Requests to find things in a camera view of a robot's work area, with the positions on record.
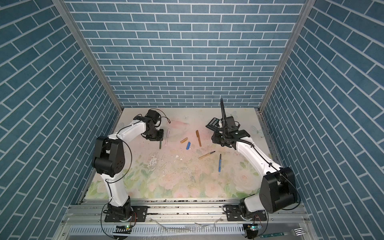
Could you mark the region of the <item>brown pen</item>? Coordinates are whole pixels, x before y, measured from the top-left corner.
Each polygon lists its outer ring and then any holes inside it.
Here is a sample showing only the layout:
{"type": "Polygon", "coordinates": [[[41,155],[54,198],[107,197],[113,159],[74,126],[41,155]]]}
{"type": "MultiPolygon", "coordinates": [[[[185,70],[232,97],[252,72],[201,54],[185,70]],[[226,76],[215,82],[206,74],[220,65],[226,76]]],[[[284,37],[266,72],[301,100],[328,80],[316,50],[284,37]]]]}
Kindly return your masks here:
{"type": "Polygon", "coordinates": [[[197,139],[198,139],[199,147],[202,147],[199,130],[196,130],[196,136],[197,136],[197,139]]]}

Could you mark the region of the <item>blue pen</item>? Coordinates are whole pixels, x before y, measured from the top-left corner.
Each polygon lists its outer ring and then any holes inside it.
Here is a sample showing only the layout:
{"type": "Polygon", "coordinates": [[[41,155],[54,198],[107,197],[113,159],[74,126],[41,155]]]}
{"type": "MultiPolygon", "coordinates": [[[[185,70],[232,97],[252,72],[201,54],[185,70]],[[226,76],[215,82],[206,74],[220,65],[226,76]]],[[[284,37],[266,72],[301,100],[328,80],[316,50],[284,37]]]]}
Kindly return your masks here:
{"type": "Polygon", "coordinates": [[[222,154],[219,156],[219,167],[218,167],[218,172],[221,172],[221,163],[222,163],[222,154]]]}

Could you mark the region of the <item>pink pen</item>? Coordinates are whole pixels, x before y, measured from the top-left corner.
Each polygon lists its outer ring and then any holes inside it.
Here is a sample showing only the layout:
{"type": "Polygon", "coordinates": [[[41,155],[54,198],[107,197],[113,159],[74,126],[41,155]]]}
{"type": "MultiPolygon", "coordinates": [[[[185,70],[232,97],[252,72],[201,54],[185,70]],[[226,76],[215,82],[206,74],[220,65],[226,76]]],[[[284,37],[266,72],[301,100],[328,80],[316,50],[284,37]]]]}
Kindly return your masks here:
{"type": "Polygon", "coordinates": [[[169,142],[169,136],[170,136],[170,132],[171,130],[170,129],[167,129],[167,134],[166,134],[166,141],[165,141],[165,146],[168,145],[168,142],[169,142]]]}

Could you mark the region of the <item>metal fork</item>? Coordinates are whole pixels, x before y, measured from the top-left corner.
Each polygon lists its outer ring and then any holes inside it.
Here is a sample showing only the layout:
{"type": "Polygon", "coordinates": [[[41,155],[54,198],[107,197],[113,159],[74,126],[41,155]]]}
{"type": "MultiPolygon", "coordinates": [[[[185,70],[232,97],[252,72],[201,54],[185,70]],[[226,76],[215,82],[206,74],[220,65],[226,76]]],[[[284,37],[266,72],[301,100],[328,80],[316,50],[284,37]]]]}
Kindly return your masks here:
{"type": "Polygon", "coordinates": [[[279,232],[279,233],[272,233],[272,234],[262,234],[262,235],[259,235],[260,238],[272,238],[272,237],[280,237],[280,236],[287,236],[287,235],[290,235],[290,236],[302,236],[302,235],[305,235],[307,234],[307,231],[303,228],[296,228],[296,229],[292,229],[288,232],[279,232]]]}

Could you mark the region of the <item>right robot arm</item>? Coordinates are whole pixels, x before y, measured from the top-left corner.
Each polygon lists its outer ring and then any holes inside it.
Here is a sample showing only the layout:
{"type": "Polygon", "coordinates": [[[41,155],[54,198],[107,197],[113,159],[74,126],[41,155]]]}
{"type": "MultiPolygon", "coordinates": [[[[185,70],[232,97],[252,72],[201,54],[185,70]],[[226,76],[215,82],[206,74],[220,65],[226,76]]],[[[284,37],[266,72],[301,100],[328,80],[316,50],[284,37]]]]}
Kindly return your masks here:
{"type": "Polygon", "coordinates": [[[289,167],[283,168],[269,158],[245,130],[230,135],[217,129],[212,141],[238,151],[263,177],[259,193],[240,201],[241,216],[245,220],[253,219],[263,211],[272,214],[287,210],[290,205],[301,202],[293,170],[289,167]]]}

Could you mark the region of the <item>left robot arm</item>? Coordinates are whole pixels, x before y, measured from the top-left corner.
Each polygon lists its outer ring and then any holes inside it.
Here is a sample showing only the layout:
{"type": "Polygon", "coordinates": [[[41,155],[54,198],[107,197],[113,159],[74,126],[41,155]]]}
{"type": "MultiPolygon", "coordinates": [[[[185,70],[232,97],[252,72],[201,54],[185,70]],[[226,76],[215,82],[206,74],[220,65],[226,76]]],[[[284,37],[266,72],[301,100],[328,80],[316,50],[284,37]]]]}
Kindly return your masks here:
{"type": "Polygon", "coordinates": [[[96,139],[92,167],[102,177],[108,190],[109,202],[103,210],[106,222],[128,222],[138,217],[131,206],[130,196],[124,185],[125,147],[133,162],[132,150],[128,143],[138,136],[146,140],[161,142],[164,130],[161,111],[149,109],[146,115],[136,115],[133,121],[109,136],[96,139]]]}

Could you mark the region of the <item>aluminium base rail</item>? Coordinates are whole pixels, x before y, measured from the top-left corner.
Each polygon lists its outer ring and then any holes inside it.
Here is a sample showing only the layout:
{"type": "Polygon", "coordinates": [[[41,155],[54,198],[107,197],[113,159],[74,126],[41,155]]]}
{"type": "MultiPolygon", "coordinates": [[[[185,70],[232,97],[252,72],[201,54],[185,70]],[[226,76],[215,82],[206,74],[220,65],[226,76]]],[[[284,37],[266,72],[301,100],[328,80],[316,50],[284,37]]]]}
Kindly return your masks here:
{"type": "Polygon", "coordinates": [[[303,206],[273,214],[263,211],[255,218],[245,220],[237,200],[136,200],[132,205],[138,219],[118,223],[105,221],[105,205],[102,201],[72,205],[54,238],[132,240],[140,237],[153,239],[168,236],[234,235],[246,239],[260,234],[303,228],[307,234],[298,236],[299,239],[316,239],[303,206]]]}

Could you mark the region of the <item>black calculator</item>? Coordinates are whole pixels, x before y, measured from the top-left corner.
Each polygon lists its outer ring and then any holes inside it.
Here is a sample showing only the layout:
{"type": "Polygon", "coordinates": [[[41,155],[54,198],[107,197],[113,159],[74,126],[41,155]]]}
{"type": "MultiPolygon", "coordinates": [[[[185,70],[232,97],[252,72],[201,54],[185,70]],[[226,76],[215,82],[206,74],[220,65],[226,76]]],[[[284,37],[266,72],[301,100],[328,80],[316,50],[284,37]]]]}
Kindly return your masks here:
{"type": "Polygon", "coordinates": [[[206,125],[206,128],[208,128],[209,130],[212,130],[212,131],[218,131],[221,127],[220,127],[220,119],[218,118],[212,118],[211,121],[209,121],[209,123],[206,125]]]}

